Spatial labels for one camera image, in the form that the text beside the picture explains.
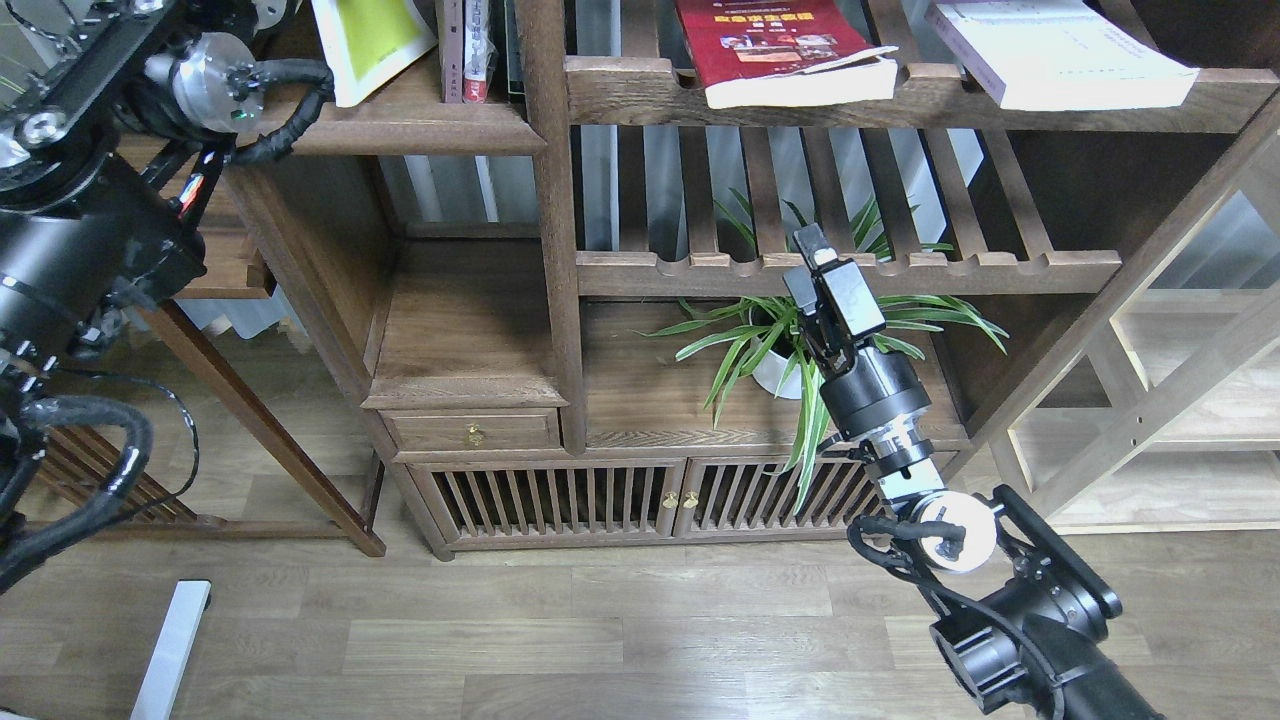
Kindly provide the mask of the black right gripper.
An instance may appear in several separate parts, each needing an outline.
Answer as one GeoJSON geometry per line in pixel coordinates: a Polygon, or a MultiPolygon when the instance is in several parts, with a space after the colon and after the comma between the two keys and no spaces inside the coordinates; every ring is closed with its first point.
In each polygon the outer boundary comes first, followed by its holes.
{"type": "Polygon", "coordinates": [[[794,232],[805,266],[783,274],[801,315],[803,337],[824,378],[820,397],[835,436],[820,451],[849,442],[864,451],[931,451],[916,428],[931,406],[906,354],[876,347],[886,320],[858,265],[835,260],[819,224],[794,232]]]}

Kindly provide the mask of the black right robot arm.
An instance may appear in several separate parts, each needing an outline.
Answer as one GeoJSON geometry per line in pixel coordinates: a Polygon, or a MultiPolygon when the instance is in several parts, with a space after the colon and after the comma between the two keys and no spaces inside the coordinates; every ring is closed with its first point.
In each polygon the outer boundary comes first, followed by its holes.
{"type": "Polygon", "coordinates": [[[837,441],[867,462],[890,515],[849,524],[850,544],[914,585],[937,615],[931,635],[957,684],[991,714],[1009,703],[1042,719],[1155,719],[1100,650],[1123,605],[1011,487],[947,489],[916,428],[929,407],[906,354],[876,347],[886,319],[856,263],[819,225],[794,236],[804,268],[785,274],[837,441]]]}

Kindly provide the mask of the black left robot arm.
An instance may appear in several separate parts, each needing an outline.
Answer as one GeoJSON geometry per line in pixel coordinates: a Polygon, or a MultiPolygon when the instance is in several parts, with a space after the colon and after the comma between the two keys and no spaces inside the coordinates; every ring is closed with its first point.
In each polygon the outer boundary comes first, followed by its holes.
{"type": "Polygon", "coordinates": [[[198,224],[229,165],[285,156],[335,97],[321,60],[260,60],[251,44],[293,1],[5,1],[3,40],[3,587],[131,516],[150,420],[45,380],[92,357],[124,309],[156,307],[205,272],[198,224]],[[55,427],[118,427],[111,473],[33,530],[18,503],[55,427]]]}

